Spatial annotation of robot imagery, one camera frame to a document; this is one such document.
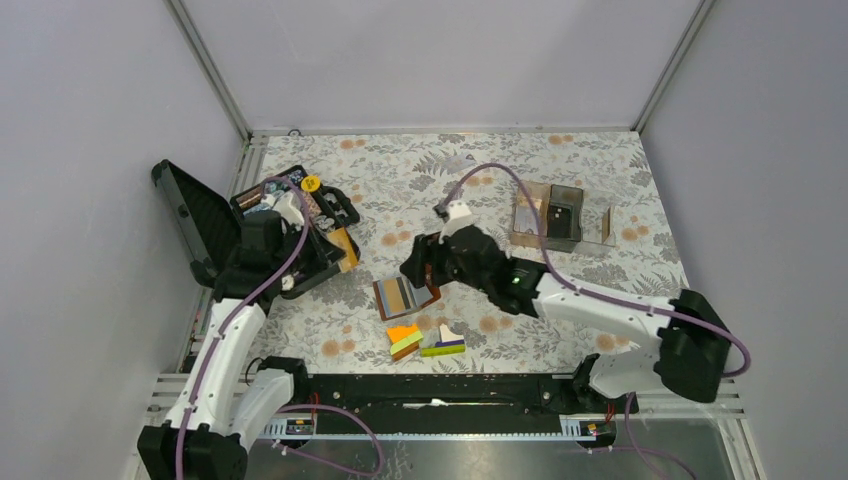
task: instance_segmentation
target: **colorful block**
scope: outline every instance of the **colorful block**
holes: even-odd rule
[[[383,321],[417,312],[442,298],[438,288],[415,288],[403,275],[377,280],[373,287]]]
[[[439,336],[442,338],[443,343],[456,342],[458,340],[465,341],[465,337],[451,332],[447,325],[439,325]]]
[[[386,329],[386,333],[389,334],[389,340],[391,340],[392,343],[397,343],[417,331],[418,325],[411,325],[409,327],[401,325],[399,327],[391,327]]]
[[[404,338],[399,342],[393,343],[392,348],[389,349],[389,353],[392,355],[392,357],[394,357],[396,353],[399,353],[400,351],[408,348],[412,344],[417,345],[418,342],[420,342],[421,340],[424,340],[424,335],[422,335],[421,332],[416,329],[416,331],[412,335],[409,335],[408,337]]]
[[[450,347],[453,345],[465,345],[465,340],[455,340],[453,342],[436,342],[437,347]]]
[[[405,357],[405,356],[409,355],[410,353],[418,350],[418,346],[419,346],[419,342],[415,342],[412,345],[404,348],[403,350],[400,350],[396,353],[393,353],[392,354],[392,360],[397,362],[398,360],[402,359],[403,357]]]
[[[458,353],[465,353],[465,344],[459,345],[449,345],[447,347],[430,347],[430,348],[422,348],[421,356],[422,357],[437,357],[439,355],[456,355]]]

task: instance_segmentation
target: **black case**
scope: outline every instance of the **black case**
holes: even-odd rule
[[[189,256],[189,268],[194,279],[204,287],[214,288],[215,280],[223,271],[230,252],[241,239],[241,224],[244,217],[237,199],[256,189],[256,186],[235,195],[228,202],[169,160],[162,160],[154,166],[151,175],[153,183],[162,191],[174,212],[174,218],[183,235],[183,244]],[[289,178],[298,175],[305,177],[306,171],[300,165],[296,165],[277,176],[284,175],[289,175]],[[335,228],[347,227],[359,222],[359,213],[341,190],[322,185],[311,196],[321,212],[333,220]],[[317,257],[327,260],[326,253],[320,247],[318,235],[313,229],[310,229],[309,236],[316,249]],[[359,246],[349,234],[348,238],[358,259]],[[281,296],[287,299],[297,298],[339,271],[338,261],[331,265],[317,264],[315,268],[309,269],[309,274],[305,278],[297,282],[295,288],[282,292]]]

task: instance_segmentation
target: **gray wall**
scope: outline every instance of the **gray wall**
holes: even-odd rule
[[[161,1],[0,2],[0,478],[119,478],[196,285],[150,181],[239,141]]]
[[[186,0],[258,129],[627,126],[698,0]]]
[[[750,346],[771,479],[845,478],[843,0],[724,1],[643,141],[692,284]]]

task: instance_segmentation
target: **table surface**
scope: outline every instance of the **table surface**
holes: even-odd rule
[[[455,155],[473,160],[457,164]],[[612,192],[617,245],[602,258],[554,253],[557,269],[579,279],[643,295],[674,296],[686,277],[642,144],[632,132],[573,134],[411,134],[271,137],[260,174],[296,164],[341,188],[362,220],[350,228],[361,248],[359,266],[292,301],[278,298],[248,359],[302,358],[311,373],[567,372],[593,352],[631,348],[571,319],[507,315],[484,295],[458,284],[442,288],[438,303],[383,322],[372,282],[397,274],[419,233],[441,229],[432,207],[471,166],[503,163],[523,180]],[[516,186],[498,170],[484,170],[463,187],[477,225],[513,255],[539,252],[509,244]],[[462,355],[393,362],[386,328],[416,323],[422,346],[438,340],[446,323],[465,336]]]

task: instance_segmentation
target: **green block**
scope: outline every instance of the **green block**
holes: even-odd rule
[[[465,353],[465,344],[448,345],[447,347],[430,347],[422,348],[422,357],[437,357],[439,355],[456,355],[457,353]]]
[[[424,340],[424,335],[422,335],[421,332],[415,332],[412,335],[404,338],[403,340],[393,344],[392,348],[389,349],[389,353],[394,355],[397,352],[403,350],[404,348],[412,345],[415,342],[420,342],[421,340]]]

